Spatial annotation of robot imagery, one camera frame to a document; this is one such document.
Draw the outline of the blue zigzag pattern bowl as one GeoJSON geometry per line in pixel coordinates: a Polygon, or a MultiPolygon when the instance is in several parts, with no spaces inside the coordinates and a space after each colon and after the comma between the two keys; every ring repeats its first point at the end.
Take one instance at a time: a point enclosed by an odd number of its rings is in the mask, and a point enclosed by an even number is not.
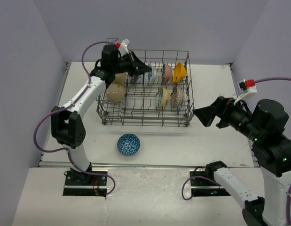
{"type": "Polygon", "coordinates": [[[130,77],[131,84],[140,84],[142,82],[142,75],[134,75],[130,77]]]}

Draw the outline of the blue white floral bowl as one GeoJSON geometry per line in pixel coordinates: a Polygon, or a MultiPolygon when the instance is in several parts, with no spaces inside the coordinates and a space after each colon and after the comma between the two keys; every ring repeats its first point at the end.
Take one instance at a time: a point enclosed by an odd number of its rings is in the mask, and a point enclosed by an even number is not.
{"type": "Polygon", "coordinates": [[[151,68],[151,71],[146,72],[144,74],[143,82],[142,82],[144,87],[148,87],[148,86],[151,86],[155,82],[156,77],[157,77],[157,69],[152,64],[149,64],[147,62],[145,62],[145,65],[151,68]]]}

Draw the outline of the brown lattice pattern bowl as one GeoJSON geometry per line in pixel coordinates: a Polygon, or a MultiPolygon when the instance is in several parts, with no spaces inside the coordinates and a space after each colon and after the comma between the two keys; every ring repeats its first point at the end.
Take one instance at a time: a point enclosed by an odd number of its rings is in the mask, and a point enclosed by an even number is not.
{"type": "Polygon", "coordinates": [[[183,89],[175,86],[170,95],[171,107],[180,107],[185,100],[185,93],[183,89]]]}

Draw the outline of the yellow teal flower bowl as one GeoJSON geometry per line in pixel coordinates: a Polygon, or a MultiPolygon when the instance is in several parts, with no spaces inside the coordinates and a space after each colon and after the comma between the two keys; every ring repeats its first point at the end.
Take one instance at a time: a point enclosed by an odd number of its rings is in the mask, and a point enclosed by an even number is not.
{"type": "Polygon", "coordinates": [[[165,87],[159,87],[156,94],[156,108],[163,108],[169,102],[169,91],[165,87]]]}

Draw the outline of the blue triangle pattern bowl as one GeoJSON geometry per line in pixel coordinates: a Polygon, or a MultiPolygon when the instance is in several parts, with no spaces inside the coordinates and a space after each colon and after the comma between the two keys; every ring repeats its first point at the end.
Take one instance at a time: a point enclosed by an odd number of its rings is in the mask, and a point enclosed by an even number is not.
{"type": "Polygon", "coordinates": [[[136,154],[139,151],[140,146],[141,142],[139,138],[131,133],[122,135],[117,141],[118,151],[125,156],[136,154]]]}

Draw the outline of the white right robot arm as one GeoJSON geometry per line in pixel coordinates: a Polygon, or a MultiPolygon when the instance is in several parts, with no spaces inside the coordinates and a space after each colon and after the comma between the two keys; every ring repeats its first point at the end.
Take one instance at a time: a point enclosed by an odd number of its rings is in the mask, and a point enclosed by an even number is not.
{"type": "Polygon", "coordinates": [[[218,97],[193,114],[205,127],[232,127],[252,142],[263,175],[264,196],[251,192],[221,161],[205,168],[205,181],[222,186],[242,209],[249,226],[291,226],[291,140],[284,134],[288,114],[277,101],[260,100],[251,112],[243,100],[218,97]]]}

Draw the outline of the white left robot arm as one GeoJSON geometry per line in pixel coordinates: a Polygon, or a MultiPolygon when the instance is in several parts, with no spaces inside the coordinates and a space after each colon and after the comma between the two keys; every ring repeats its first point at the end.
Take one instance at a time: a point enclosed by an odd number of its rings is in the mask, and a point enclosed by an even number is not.
{"type": "Polygon", "coordinates": [[[133,51],[129,50],[130,41],[121,43],[104,41],[101,58],[94,69],[87,71],[88,79],[80,91],[62,107],[54,107],[51,112],[51,135],[66,151],[76,180],[88,185],[93,176],[91,162],[83,147],[86,130],[83,117],[92,103],[113,84],[116,74],[142,75],[150,71],[133,51]]]}

